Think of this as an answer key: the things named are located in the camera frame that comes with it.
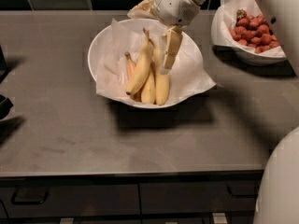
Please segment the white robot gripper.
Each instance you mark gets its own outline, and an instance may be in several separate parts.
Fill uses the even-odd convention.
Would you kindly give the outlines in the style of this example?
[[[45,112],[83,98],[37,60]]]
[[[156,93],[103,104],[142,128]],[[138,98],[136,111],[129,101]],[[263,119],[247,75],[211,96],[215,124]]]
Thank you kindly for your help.
[[[143,0],[128,11],[127,16],[130,19],[158,18],[167,26],[174,25],[162,35],[162,75],[168,74],[175,63],[183,39],[181,26],[188,26],[199,10],[197,0]]]

